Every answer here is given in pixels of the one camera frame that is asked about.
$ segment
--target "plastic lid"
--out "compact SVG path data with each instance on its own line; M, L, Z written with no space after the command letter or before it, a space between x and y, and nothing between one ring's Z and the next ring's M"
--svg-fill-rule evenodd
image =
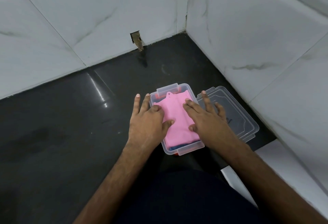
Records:
M212 87L206 90L206 93L217 112L214 103L221 104L226 112L227 122L238 138L247 142L255 137L255 133L259 131L258 124L246 112L246 110L236 101L236 99L223 86ZM201 94L197 96L199 105L205 109L204 101Z

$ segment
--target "pink cloth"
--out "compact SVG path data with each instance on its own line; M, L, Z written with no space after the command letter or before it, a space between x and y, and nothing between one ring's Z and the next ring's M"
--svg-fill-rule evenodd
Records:
M159 105L164 110L163 122L170 119L175 121L164 139L166 148L190 144L199 140L198 134L188 129L191 124L194 124L194 121L188 116L182 106L186 98L191 99L188 90L179 94L168 92L165 99L154 103L154 105Z

